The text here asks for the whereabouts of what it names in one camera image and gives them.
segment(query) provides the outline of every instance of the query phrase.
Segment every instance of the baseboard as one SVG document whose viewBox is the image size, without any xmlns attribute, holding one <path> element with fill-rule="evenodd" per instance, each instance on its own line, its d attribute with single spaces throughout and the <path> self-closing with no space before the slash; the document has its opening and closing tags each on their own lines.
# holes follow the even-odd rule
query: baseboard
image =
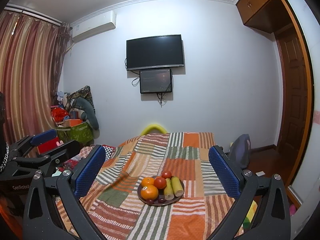
<svg viewBox="0 0 320 240">
<path fill-rule="evenodd" d="M 259 147 L 259 148 L 252 148 L 251 153 L 262 152 L 262 151 L 266 151 L 266 150 L 270 150 L 270 149 L 275 150 L 276 146 L 274 144 L 272 144 L 272 145 L 267 145 L 267 146 L 263 146 L 263 147 Z"/>
</svg>

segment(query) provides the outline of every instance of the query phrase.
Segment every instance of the door frame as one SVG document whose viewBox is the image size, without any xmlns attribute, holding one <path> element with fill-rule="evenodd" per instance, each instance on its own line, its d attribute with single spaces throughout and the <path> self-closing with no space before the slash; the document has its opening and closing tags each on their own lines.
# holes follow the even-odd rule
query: door frame
<svg viewBox="0 0 320 240">
<path fill-rule="evenodd" d="M 293 179 L 295 178 L 298 169 L 300 168 L 300 165 L 302 163 L 308 142 L 309 142 L 309 137 L 310 137 L 310 131 L 311 131 L 311 126 L 312 126 L 312 120 L 313 120 L 313 113 L 314 113 L 314 82 L 313 82 L 313 71 L 312 71 L 312 65 L 311 65 L 311 59 L 310 59 L 310 55 L 309 55 L 309 51 L 308 51 L 308 46 L 306 43 L 306 40 L 304 39 L 304 35 L 302 32 L 302 29 L 300 27 L 299 22 L 297 21 L 295 15 L 293 14 L 290 6 L 288 5 L 288 3 L 286 2 L 286 0 L 281 0 L 282 3 L 284 4 L 284 7 L 286 8 L 293 27 L 295 28 L 297 35 L 298 35 L 298 41 L 300 43 L 301 46 L 301 50 L 302 50 L 302 54 L 304 57 L 304 61 L 305 61 L 305 66 L 306 66 L 306 74 L 307 74 L 307 94 L 308 94 L 308 98 L 307 98 L 307 114 L 306 114 L 306 123 L 305 123 L 305 127 L 304 127 L 304 132 L 303 132 L 303 136 L 302 136 L 302 141 L 301 141 L 301 145 L 300 145 L 300 149 L 298 152 L 298 156 L 297 159 L 295 161 L 295 164 L 292 168 L 292 171 L 288 177 L 288 180 L 285 184 L 286 187 L 286 192 L 288 197 L 293 201 L 293 203 L 299 207 L 300 206 L 300 202 L 297 200 L 297 198 L 291 193 L 290 190 L 288 190 L 288 186 L 291 185 L 291 183 L 293 182 Z M 275 33 L 275 36 L 278 35 L 280 32 L 283 32 L 285 30 L 285 28 L 290 28 L 291 25 L 287 25 L 284 28 L 280 29 L 278 32 Z M 281 128 L 280 128 L 280 133 L 279 133 L 279 139 L 278 139 L 278 144 L 279 145 L 279 141 L 281 139 L 282 136 L 282 132 L 283 132 L 283 123 L 284 123 L 284 113 L 285 113 L 285 103 L 286 103 L 286 99 L 285 99 L 285 89 L 286 89 L 286 84 L 285 84 L 285 77 L 284 77 L 284 63 L 283 63 L 283 58 L 281 55 L 281 49 L 279 49 L 279 54 L 280 54 L 280 61 L 281 61 L 281 71 L 282 71 L 282 79 L 283 79 L 283 110 L 282 110 L 282 119 L 281 119 Z"/>
</svg>

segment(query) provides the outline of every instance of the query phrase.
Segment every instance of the stuffed toy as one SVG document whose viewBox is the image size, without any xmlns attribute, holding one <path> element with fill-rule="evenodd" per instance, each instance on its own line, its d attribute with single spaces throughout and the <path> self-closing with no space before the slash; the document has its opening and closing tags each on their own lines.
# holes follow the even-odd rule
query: stuffed toy
<svg viewBox="0 0 320 240">
<path fill-rule="evenodd" d="M 97 120 L 97 117 L 94 113 L 94 109 L 93 109 L 92 105 L 84 98 L 76 98 L 76 99 L 72 100 L 71 102 L 72 102 L 72 107 L 84 111 L 84 113 L 82 113 L 81 116 L 79 116 L 80 119 L 82 119 L 85 114 L 86 119 L 89 121 L 90 126 L 92 126 L 92 128 L 94 130 L 98 130 L 99 124 L 98 124 L 98 120 Z"/>
</svg>

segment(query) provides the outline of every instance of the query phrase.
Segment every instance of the pillow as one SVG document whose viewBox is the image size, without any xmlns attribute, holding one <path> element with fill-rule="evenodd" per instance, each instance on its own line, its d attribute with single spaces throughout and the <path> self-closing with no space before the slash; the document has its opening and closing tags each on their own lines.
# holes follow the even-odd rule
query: pillow
<svg viewBox="0 0 320 240">
<path fill-rule="evenodd" d="M 76 98 L 74 99 L 74 101 L 72 101 L 72 107 L 75 107 L 80 110 L 84 110 L 86 117 L 89 120 L 89 123 L 92 126 L 92 128 L 94 130 L 99 129 L 99 124 L 98 124 L 97 117 L 94 113 L 94 109 L 87 100 L 85 100 L 84 98 Z"/>
<path fill-rule="evenodd" d="M 241 169 L 245 169 L 250 161 L 251 141 L 249 134 L 242 134 L 231 145 L 228 157 L 233 160 Z"/>
</svg>

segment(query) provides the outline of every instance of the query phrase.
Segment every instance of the curtain rod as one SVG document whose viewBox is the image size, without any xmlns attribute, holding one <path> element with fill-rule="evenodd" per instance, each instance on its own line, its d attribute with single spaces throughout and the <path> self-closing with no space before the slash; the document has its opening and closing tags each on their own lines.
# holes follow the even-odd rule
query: curtain rod
<svg viewBox="0 0 320 240">
<path fill-rule="evenodd" d="M 47 15 L 38 13 L 36 11 L 24 8 L 22 6 L 18 6 L 18 5 L 11 5 L 11 4 L 7 4 L 6 7 L 4 8 L 4 10 L 8 10 L 8 11 L 12 11 L 12 12 L 19 12 L 21 13 L 23 11 L 23 14 L 27 14 L 30 15 L 32 17 L 38 18 L 40 20 L 44 20 L 46 22 L 52 23 L 54 25 L 60 26 L 61 25 L 61 21 L 58 21 L 54 18 L 51 18 Z"/>
</svg>

